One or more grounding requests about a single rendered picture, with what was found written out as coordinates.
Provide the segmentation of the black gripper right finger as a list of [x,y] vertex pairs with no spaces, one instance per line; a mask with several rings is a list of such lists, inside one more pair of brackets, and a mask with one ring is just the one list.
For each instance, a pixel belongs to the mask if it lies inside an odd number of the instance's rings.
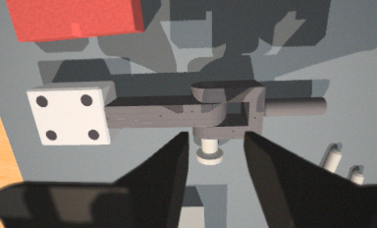
[[268,228],[377,228],[377,184],[359,185],[253,131],[243,150]]

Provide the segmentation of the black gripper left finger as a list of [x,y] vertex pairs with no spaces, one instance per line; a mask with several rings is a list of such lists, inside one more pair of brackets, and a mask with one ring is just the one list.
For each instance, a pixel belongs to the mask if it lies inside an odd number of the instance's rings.
[[4,228],[178,228],[189,171],[180,132],[113,183],[21,181],[0,188]]

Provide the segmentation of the red rectangular block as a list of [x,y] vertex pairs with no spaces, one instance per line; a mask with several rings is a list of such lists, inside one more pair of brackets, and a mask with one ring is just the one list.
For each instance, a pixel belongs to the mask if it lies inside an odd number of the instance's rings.
[[140,0],[6,0],[18,42],[144,32]]

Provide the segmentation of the dark grey flat bar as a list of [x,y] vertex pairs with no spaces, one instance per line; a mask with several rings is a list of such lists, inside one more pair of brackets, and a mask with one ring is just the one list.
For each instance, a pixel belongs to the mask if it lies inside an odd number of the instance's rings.
[[117,97],[104,112],[108,129],[216,127],[227,122],[227,106],[191,95],[129,96]]

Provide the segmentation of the beige block with four holes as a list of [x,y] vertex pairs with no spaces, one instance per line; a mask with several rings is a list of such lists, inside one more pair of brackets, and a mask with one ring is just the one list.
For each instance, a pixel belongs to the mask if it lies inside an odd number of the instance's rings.
[[108,82],[50,83],[27,90],[42,144],[109,144],[104,106],[117,98]]

